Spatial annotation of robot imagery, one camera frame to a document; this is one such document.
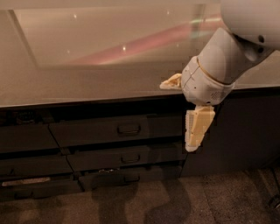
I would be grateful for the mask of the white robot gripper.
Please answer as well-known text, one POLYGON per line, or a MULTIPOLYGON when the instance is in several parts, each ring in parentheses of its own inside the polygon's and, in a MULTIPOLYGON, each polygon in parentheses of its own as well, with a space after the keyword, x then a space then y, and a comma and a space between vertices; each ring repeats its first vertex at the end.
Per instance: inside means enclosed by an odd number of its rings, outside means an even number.
POLYGON ((219 83, 201 68, 198 57, 194 56, 182 74, 175 73, 159 87, 167 90, 182 88, 186 100, 199 105, 194 110, 187 110, 185 115, 185 149, 194 152, 214 120, 213 105, 220 104, 233 90, 234 84, 219 83))

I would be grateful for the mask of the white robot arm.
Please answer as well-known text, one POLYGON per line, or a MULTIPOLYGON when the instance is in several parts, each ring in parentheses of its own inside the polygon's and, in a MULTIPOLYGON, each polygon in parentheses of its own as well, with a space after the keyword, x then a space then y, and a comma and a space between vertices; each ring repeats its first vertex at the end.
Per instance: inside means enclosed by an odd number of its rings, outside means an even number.
POLYGON ((223 102, 249 69, 280 50, 280 0, 221 0, 219 28, 181 73, 160 84, 180 90, 195 109, 185 114, 185 149, 196 151, 223 102))

